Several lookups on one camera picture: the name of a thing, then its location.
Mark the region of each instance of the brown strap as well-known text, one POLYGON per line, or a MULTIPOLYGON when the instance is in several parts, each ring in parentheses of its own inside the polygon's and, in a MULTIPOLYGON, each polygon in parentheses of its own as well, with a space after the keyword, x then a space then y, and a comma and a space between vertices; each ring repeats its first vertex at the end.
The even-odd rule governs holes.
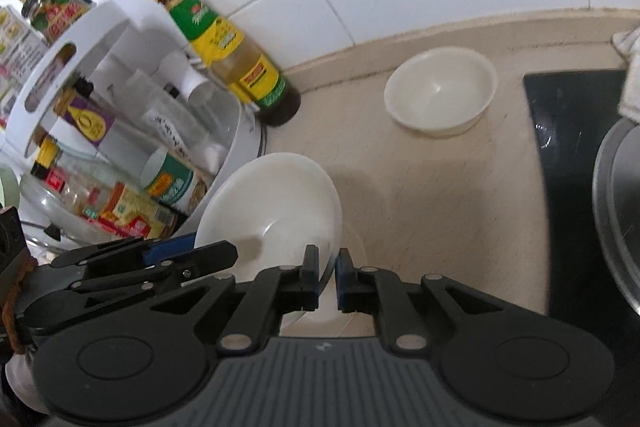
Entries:
POLYGON ((11 344, 14 353, 17 353, 18 355, 23 355, 25 349, 20 342, 18 331, 15 328, 15 303, 18 300, 20 291, 22 290, 22 280, 29 272, 32 272, 37 265, 38 261, 31 256, 26 257, 25 260, 22 261, 22 265, 20 266, 14 285, 11 286, 11 289, 4 301, 4 306, 2 306, 2 323, 4 324, 4 329, 9 337, 9 343, 11 344))

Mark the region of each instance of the black induction cooktop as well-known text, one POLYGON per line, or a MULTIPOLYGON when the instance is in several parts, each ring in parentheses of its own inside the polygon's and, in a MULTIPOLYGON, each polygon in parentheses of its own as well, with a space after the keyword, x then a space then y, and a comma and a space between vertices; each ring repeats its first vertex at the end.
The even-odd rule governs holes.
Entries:
POLYGON ((640 425, 640 316, 607 268, 591 207, 596 154, 620 119, 624 78, 625 71, 524 77, 548 208, 548 315, 590 331, 613 353, 616 376, 597 414, 607 427, 640 425))

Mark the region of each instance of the purple label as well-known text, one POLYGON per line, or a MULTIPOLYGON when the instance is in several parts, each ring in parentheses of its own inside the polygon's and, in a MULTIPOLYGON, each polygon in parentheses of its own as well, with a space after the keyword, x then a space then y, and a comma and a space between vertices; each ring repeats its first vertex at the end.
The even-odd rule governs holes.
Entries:
POLYGON ((115 120, 112 114, 78 94, 71 99, 63 118, 95 147, 100 146, 115 120))

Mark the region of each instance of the beige countertop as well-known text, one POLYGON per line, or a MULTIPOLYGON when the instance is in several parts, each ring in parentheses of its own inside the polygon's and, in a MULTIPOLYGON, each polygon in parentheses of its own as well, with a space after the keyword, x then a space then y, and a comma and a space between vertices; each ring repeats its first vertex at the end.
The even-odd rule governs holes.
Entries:
MULTIPOLYGON (((267 150, 303 154, 330 175, 344 214, 342 243, 357 266, 388 268, 408 282, 441 273, 544 313, 548 223, 522 77, 623 67, 602 41, 611 20, 604 28, 601 18, 589 22, 593 35, 586 24, 581 41, 540 45, 536 34, 517 48, 474 45, 474 33, 486 37, 482 28, 462 32, 461 44, 484 52, 499 77, 487 112, 462 136, 431 139, 396 124, 383 104, 386 71, 312 86, 298 114, 269 130, 267 150)), ((565 20, 554 23, 546 29, 551 39, 567 28, 565 20)), ((362 317, 344 332, 365 333, 370 321, 362 317)))

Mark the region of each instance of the white bowl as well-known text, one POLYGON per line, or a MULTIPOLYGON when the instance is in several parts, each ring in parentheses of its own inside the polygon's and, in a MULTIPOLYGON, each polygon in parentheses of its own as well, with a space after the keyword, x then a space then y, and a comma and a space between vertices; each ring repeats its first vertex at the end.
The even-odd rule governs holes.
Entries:
MULTIPOLYGON (((222 184, 204 211, 195 246, 223 239, 235 245, 238 261, 221 273, 246 282, 265 268, 299 266, 306 245, 316 245, 322 291, 341 237, 342 208, 331 178, 306 156, 272 153, 242 166, 222 184)), ((302 314, 287 314, 282 327, 302 314)))
POLYGON ((406 127, 453 136, 478 121, 497 84, 494 65, 484 55, 466 48, 434 48, 410 58, 389 77, 385 107, 406 127))

